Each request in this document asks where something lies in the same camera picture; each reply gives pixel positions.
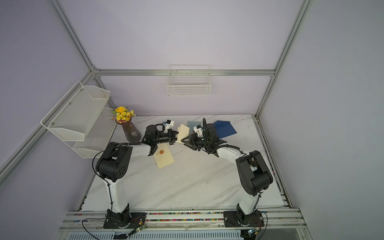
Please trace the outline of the peach paper sheet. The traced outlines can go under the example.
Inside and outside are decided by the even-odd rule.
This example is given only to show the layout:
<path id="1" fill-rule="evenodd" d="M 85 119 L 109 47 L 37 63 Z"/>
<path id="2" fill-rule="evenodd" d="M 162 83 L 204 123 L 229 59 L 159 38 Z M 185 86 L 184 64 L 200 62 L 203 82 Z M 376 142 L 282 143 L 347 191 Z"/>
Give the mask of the peach paper sheet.
<path id="1" fill-rule="evenodd" d="M 177 134 L 177 140 L 176 140 L 176 143 L 182 143 L 182 139 L 186 138 L 188 135 L 189 135 L 189 132 L 190 132 L 190 128 L 186 125 L 183 125 L 181 124 L 179 127 L 178 127 L 178 130 L 177 130 L 178 134 Z"/>

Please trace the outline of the teal envelope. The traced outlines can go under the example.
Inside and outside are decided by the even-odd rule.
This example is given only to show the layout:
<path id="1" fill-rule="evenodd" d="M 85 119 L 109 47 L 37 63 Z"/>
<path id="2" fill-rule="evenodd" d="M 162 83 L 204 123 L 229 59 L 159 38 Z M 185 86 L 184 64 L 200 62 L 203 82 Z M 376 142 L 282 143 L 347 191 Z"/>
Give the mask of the teal envelope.
<path id="1" fill-rule="evenodd" d="M 187 127 L 193 130 L 194 127 L 197 127 L 201 125 L 201 122 L 196 122 L 196 121 L 188 121 Z"/>

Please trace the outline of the cream envelope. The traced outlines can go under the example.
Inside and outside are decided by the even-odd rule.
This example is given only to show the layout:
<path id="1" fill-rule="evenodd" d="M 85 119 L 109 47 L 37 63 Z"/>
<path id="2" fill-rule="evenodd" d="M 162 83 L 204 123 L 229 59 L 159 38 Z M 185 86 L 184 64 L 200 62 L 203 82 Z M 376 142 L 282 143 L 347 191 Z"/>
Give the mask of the cream envelope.
<path id="1" fill-rule="evenodd" d="M 154 158 L 159 169 L 175 162 L 166 143 L 158 144 L 158 149 L 154 153 Z"/>

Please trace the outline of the dark blue envelope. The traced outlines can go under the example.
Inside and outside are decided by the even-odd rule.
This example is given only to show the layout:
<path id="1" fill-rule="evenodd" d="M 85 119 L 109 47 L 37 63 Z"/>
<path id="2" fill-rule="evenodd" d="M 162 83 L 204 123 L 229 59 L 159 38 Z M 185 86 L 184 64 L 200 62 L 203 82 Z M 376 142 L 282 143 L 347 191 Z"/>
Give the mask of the dark blue envelope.
<path id="1" fill-rule="evenodd" d="M 214 122 L 214 126 L 220 139 L 235 135 L 237 133 L 230 121 L 216 121 Z"/>

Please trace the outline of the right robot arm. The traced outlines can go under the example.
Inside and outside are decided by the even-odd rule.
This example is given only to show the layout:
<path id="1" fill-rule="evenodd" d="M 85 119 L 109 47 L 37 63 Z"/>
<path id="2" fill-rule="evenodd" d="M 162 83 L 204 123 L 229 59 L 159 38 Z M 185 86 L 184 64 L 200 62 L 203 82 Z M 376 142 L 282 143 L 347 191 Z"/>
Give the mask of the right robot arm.
<path id="1" fill-rule="evenodd" d="M 255 150 L 242 151 L 219 138 L 214 124 L 203 119 L 202 125 L 183 138 L 181 142 L 193 151 L 203 150 L 208 155 L 226 159 L 237 167 L 239 179 L 245 195 L 235 211 L 225 211 L 226 227 L 263 227 L 263 214 L 257 209 L 262 193 L 274 182 L 274 178 L 262 154 Z"/>

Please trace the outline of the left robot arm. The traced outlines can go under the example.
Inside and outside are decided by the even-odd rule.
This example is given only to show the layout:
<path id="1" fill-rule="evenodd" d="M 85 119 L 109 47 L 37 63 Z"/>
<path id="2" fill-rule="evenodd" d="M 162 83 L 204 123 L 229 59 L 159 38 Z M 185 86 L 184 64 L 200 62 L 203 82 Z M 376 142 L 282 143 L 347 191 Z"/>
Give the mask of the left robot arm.
<path id="1" fill-rule="evenodd" d="M 100 158 L 94 170 L 105 181 L 109 193 L 111 208 L 107 210 L 108 222 L 130 221 L 129 204 L 124 187 L 119 185 L 120 179 L 126 175 L 131 158 L 152 156 L 159 144 L 173 145 L 176 142 L 178 132 L 172 129 L 174 124 L 174 121 L 168 120 L 161 124 L 149 125 L 140 143 L 110 142 L 106 149 L 99 153 Z"/>

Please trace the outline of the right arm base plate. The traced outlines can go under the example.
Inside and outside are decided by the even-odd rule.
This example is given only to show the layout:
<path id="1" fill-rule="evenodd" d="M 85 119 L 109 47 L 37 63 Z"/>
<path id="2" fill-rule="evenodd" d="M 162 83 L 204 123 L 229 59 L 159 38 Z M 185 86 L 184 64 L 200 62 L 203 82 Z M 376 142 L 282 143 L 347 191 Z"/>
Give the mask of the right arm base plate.
<path id="1" fill-rule="evenodd" d="M 225 211 L 224 225 L 225 227 L 264 227 L 264 218 L 262 212 L 255 211 L 249 215 L 245 215 L 239 211 Z"/>

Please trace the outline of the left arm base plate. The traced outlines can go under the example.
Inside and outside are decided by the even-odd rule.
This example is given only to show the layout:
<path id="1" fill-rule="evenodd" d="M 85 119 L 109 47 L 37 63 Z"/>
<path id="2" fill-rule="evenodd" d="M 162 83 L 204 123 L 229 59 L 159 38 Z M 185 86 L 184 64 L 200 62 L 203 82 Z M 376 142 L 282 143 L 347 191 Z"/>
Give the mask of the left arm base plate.
<path id="1" fill-rule="evenodd" d="M 147 213 L 131 213 L 126 207 L 122 213 L 107 210 L 103 229 L 137 229 L 144 225 Z"/>

